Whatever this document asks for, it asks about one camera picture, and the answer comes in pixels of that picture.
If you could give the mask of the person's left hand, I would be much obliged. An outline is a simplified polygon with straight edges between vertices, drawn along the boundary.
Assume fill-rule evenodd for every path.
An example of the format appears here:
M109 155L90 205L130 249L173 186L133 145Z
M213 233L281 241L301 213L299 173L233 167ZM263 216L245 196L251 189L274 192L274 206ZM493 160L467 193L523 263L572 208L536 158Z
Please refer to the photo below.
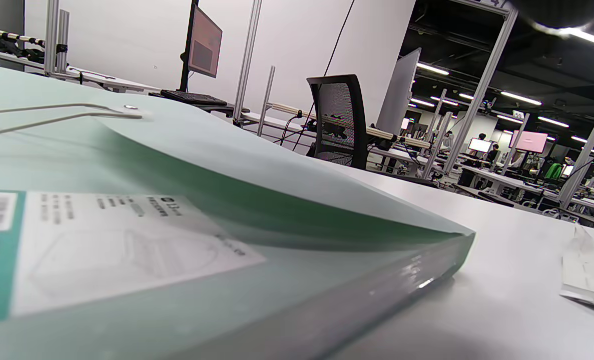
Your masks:
M594 0L510 0L528 23L546 28L582 27L594 21Z

